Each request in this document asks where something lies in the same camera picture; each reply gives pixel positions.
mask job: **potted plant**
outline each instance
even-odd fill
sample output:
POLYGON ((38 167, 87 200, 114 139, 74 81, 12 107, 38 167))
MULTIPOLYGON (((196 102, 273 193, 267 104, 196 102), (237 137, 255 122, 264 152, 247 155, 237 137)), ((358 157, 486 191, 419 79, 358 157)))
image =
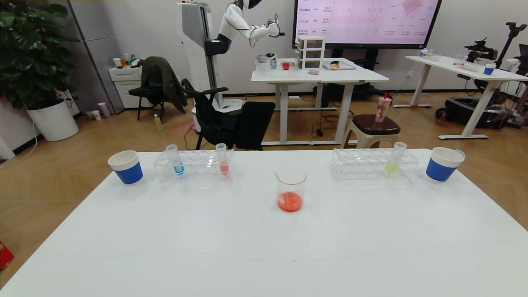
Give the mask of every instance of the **potted plant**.
POLYGON ((67 102, 56 94, 76 90, 69 75, 74 65, 67 61, 72 54, 62 45, 79 40, 57 34, 63 26, 53 21, 67 16, 60 4, 0 1, 0 97, 27 109, 48 141, 79 131, 67 102))

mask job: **black chair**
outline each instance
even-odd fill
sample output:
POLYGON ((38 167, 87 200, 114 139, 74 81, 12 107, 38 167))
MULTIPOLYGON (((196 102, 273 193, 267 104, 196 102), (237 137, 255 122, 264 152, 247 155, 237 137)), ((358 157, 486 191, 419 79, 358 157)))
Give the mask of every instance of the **black chair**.
POLYGON ((183 91, 189 97, 193 98, 196 104, 196 118, 200 125, 200 137, 198 138, 196 149, 200 149, 204 137, 211 144, 217 145, 219 143, 225 143, 229 149, 232 149, 240 111, 221 113, 214 109, 212 105, 216 94, 228 91, 229 89, 216 88, 198 92, 187 79, 184 79, 182 84, 183 91))
POLYGON ((139 106, 137 108, 137 120, 139 120, 141 116, 141 109, 152 109, 152 110, 159 110, 159 119, 163 120, 163 114, 165 113, 165 95, 163 94, 163 86, 146 86, 142 88, 136 88, 128 91, 128 93, 132 96, 139 97, 139 106), (147 98, 150 102, 159 102, 160 109, 155 109, 153 107, 142 107, 141 106, 141 100, 143 97, 147 98))
POLYGON ((194 98, 196 103, 196 118, 201 128, 197 150, 204 137, 214 145, 225 143, 229 149, 236 145, 239 149, 262 150, 262 139, 275 111, 275 103, 246 102, 242 110, 222 113, 214 109, 212 103, 217 93, 225 92, 228 88, 198 92, 187 79, 182 84, 184 92, 194 98))

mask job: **wooden floor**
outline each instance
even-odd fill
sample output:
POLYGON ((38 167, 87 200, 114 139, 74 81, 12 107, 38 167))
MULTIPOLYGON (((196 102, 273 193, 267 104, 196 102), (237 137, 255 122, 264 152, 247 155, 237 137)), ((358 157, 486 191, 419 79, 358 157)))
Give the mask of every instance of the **wooden floor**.
MULTIPOLYGON (((395 103, 406 104, 411 95, 395 95, 395 103)), ((446 146, 463 150, 467 159, 460 167, 461 172, 528 229, 528 128, 477 129, 477 134, 486 134, 489 139, 441 141, 438 135, 460 134, 464 127, 436 120, 435 110, 443 107, 447 98, 461 95, 465 94, 424 95, 421 102, 432 104, 432 108, 391 108, 389 117, 401 126, 402 141, 411 149, 446 146)), ((272 97, 250 99, 274 100, 272 97)), ((290 105, 314 104, 308 100, 313 97, 291 100, 290 105)), ((352 102, 351 110, 356 114, 371 114, 376 107, 376 98, 372 98, 352 102)), ((0 240, 15 254, 15 260, 0 272, 0 287, 111 172, 108 157, 122 150, 162 151, 172 143, 185 149, 184 135, 192 125, 190 106, 186 110, 187 114, 181 115, 175 108, 169 108, 164 117, 165 131, 161 133, 156 130, 151 111, 143 112, 139 122, 135 111, 113 115, 100 122, 82 117, 77 120, 80 128, 77 135, 60 142, 41 141, 26 160, 0 170, 0 240)), ((338 112, 323 114, 337 115, 338 112)), ((319 117, 319 112, 289 113, 288 140, 313 140, 315 131, 312 128, 317 128, 314 123, 319 117)), ((332 140, 335 129, 330 127, 332 123, 323 122, 324 136, 317 139, 332 140)), ((278 138, 279 113, 275 113, 265 141, 278 141, 278 138)), ((195 132, 190 131, 186 139, 187 147, 193 149, 197 140, 195 132)), ((332 148, 334 146, 276 146, 265 147, 265 150, 332 148)), ((204 149, 214 149, 214 146, 206 144, 204 149)), ((29 151, 0 168, 16 162, 29 151)))

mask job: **display screen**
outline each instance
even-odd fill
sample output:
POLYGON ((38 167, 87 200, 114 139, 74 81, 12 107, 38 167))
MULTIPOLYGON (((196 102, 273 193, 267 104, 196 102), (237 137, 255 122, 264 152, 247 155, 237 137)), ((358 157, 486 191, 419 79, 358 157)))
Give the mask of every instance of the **display screen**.
POLYGON ((406 44, 414 45, 408 48, 420 48, 427 43, 440 3, 441 0, 297 0, 294 43, 299 36, 322 36, 327 44, 406 44))

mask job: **brown stool seat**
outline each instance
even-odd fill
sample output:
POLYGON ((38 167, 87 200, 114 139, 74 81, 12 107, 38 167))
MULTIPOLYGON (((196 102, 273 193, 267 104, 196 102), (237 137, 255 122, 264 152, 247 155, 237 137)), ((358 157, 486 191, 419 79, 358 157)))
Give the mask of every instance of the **brown stool seat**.
POLYGON ((382 123, 376 122, 376 115, 356 115, 352 118, 354 125, 368 135, 394 135, 400 133, 400 126, 393 120, 385 117, 382 123))

